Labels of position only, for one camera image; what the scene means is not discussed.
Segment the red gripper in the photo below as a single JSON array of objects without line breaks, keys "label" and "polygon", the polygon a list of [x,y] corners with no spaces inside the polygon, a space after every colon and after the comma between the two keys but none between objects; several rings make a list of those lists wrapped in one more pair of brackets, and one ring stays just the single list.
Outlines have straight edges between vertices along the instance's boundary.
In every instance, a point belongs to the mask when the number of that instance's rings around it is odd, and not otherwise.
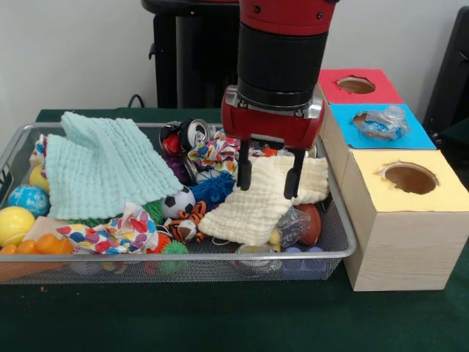
[{"label": "red gripper", "polygon": [[240,142],[237,187],[249,190],[251,184],[251,162],[249,161],[249,139],[282,142],[294,155],[292,168],[286,176],[284,196],[291,199],[298,195],[300,176],[303,168],[305,151],[309,149],[325,115],[321,104],[313,109],[311,118],[291,114],[280,115],[253,109],[234,107],[224,103],[221,109],[222,123],[228,136],[242,140]]}]

